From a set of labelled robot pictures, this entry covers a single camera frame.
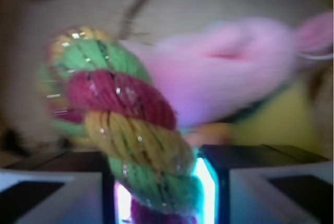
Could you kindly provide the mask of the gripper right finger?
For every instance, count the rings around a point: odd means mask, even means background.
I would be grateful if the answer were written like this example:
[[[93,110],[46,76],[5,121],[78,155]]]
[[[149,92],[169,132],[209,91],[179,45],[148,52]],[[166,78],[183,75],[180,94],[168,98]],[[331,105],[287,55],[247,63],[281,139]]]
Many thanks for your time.
[[[200,223],[333,223],[333,162],[290,145],[204,145]]]

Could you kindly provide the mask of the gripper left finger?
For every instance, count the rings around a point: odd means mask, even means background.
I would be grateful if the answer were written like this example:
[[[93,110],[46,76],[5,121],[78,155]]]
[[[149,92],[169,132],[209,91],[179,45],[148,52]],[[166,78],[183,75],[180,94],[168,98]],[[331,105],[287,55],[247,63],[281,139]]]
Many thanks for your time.
[[[129,223],[130,194],[99,152],[36,155],[1,169],[1,223]]]

